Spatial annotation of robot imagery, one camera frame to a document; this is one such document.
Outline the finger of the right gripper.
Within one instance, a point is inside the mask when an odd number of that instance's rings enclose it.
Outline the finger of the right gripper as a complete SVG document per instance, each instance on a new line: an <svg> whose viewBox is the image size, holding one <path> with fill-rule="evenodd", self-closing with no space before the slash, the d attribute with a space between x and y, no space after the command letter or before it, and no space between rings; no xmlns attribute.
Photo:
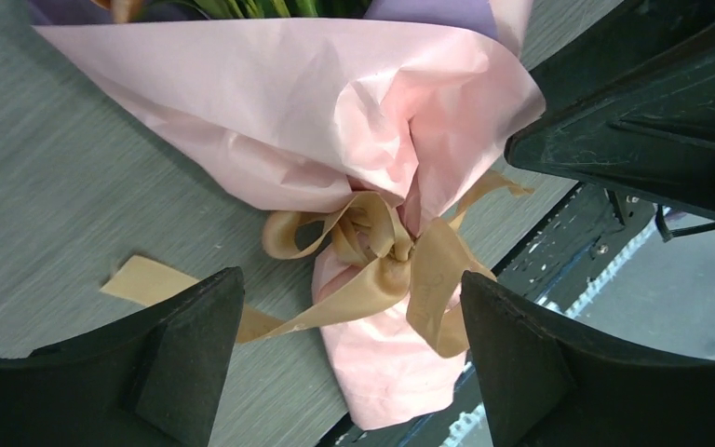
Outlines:
<svg viewBox="0 0 715 447"><path fill-rule="evenodd" d="M532 75L508 164L715 222L714 1L622 2Z"/></svg>

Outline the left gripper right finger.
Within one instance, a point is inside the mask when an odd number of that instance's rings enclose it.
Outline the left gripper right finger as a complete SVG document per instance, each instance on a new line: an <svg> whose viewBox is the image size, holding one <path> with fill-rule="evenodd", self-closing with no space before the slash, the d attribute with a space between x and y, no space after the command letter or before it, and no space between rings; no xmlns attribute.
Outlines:
<svg viewBox="0 0 715 447"><path fill-rule="evenodd" d="M496 446L715 446L715 360L623 339L478 273L461 304Z"/></svg>

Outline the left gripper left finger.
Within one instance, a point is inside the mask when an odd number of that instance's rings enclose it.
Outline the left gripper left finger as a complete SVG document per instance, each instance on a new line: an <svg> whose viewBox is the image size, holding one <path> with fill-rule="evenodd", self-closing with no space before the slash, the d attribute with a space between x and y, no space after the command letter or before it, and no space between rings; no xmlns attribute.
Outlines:
<svg viewBox="0 0 715 447"><path fill-rule="evenodd" d="M226 268L99 329L0 359L0 446L205 446L244 304Z"/></svg>

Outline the tan ribbon bow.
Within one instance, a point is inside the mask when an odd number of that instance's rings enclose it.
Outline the tan ribbon bow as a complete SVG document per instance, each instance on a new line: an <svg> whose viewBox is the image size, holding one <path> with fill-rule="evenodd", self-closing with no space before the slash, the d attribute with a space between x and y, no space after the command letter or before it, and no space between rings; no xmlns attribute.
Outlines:
<svg viewBox="0 0 715 447"><path fill-rule="evenodd" d="M240 344L307 329L358 320L407 300L406 320L441 357L469 348L462 308L450 300L465 271L493 278L459 234L469 208L488 193L507 189L524 196L523 187L501 173L487 171L458 202L453 216L432 220L417 237L398 212L376 192L353 195L341 209L325 214L274 211L264 225L263 248L278 260L300 259L328 240L336 258L357 274L295 318L284 321L246 307L236 332Z"/></svg>

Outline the pink flower bouquet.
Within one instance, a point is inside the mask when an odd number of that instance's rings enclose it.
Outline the pink flower bouquet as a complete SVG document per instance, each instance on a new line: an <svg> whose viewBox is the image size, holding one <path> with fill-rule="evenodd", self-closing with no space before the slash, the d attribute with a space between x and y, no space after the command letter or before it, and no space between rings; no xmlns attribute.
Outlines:
<svg viewBox="0 0 715 447"><path fill-rule="evenodd" d="M529 1L33 1L35 30L252 207L329 214L378 193L411 236L456 212L545 108L519 53ZM312 305L357 274L325 240ZM447 408L403 300L319 329L354 423Z"/></svg>

